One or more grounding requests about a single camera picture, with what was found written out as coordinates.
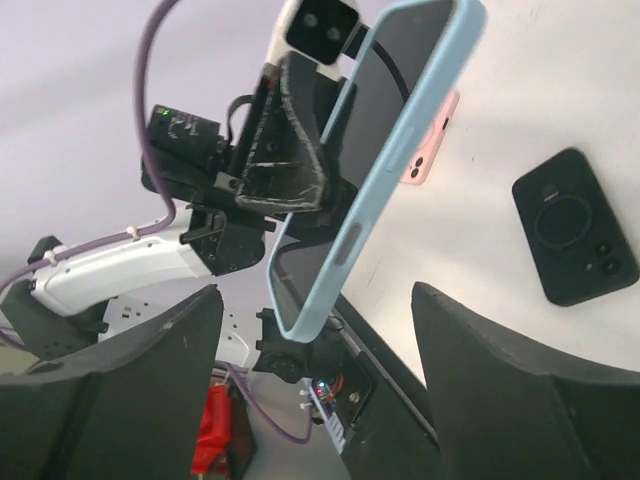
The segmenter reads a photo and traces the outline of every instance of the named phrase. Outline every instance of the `smartphone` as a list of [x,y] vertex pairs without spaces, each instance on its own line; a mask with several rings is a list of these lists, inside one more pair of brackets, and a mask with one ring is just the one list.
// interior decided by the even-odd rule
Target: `smartphone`
[[582,152],[554,155],[512,193],[551,303],[568,307],[638,281],[638,262]]
[[[477,0],[411,0],[387,7],[370,28],[321,137],[330,138],[356,89],[338,163],[357,195],[337,235],[322,244],[291,243],[287,229],[296,214],[287,215],[269,259],[267,282],[284,338],[310,342],[322,330],[484,24],[485,9]],[[389,58],[397,68],[389,68]],[[406,102],[398,75],[409,90]]]
[[460,100],[460,94],[457,91],[452,91],[447,95],[447,99],[440,107],[436,119],[433,121],[427,134],[424,136],[422,143],[418,147],[418,150],[411,158],[409,162],[409,168],[405,172],[401,183],[407,185],[422,185],[429,175],[433,161],[438,155],[440,144],[444,139],[444,134],[447,132],[449,121],[453,116],[453,112],[456,111],[458,101]]

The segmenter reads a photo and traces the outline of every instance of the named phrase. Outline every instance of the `white cable tie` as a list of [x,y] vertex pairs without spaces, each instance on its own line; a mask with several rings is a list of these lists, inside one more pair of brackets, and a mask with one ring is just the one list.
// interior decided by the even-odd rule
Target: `white cable tie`
[[135,225],[128,226],[127,233],[131,235],[131,238],[133,238],[134,242],[137,240],[140,240],[140,235],[138,234],[138,227],[136,227]]
[[47,250],[46,252],[44,252],[42,258],[45,260],[49,260],[49,263],[52,267],[58,265],[58,259],[56,258],[56,253],[53,250]]

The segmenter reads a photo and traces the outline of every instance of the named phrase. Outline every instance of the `black phone case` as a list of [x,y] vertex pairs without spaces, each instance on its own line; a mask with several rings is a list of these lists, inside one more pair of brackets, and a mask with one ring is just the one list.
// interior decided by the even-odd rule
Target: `black phone case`
[[550,302],[568,307],[638,281],[638,262],[579,150],[550,158],[512,193]]

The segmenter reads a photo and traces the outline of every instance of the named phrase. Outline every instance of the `camera lens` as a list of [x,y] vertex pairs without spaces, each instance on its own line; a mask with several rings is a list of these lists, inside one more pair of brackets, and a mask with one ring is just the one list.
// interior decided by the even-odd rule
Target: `camera lens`
[[302,19],[305,27],[315,28],[318,26],[318,17],[316,17],[313,13],[307,13]]
[[327,30],[327,38],[332,42],[337,42],[338,40],[340,40],[340,30],[338,30],[336,27],[331,27],[329,30]]
[[605,275],[615,275],[620,271],[620,262],[615,258],[607,260],[600,267]]
[[611,253],[611,250],[613,249],[611,248],[611,245],[609,245],[608,243],[601,243],[596,246],[596,253],[598,254],[599,257],[606,257]]

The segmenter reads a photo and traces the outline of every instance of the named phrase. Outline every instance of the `phone side button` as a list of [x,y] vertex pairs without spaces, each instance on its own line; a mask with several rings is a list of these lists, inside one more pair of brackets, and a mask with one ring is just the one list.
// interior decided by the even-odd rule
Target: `phone side button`
[[338,250],[338,254],[336,255],[336,259],[334,261],[336,265],[344,265],[344,263],[347,261],[347,258],[349,258],[349,254],[351,253],[351,250],[353,250],[353,247],[356,244],[356,241],[360,237],[361,233],[362,225],[360,225],[359,223],[354,223],[353,226],[349,229],[349,232],[342,242],[342,245],[340,245],[340,250]]
[[[413,136],[413,133],[415,131],[415,127],[408,127],[404,132],[402,132],[398,140],[394,142],[394,150],[401,150],[404,143]],[[415,152],[412,152],[410,155],[405,157],[394,152],[394,158],[387,164],[387,173],[396,172],[398,171],[398,168],[402,170],[407,168],[407,165],[409,165],[409,161],[411,160],[411,155],[413,155],[413,153]]]

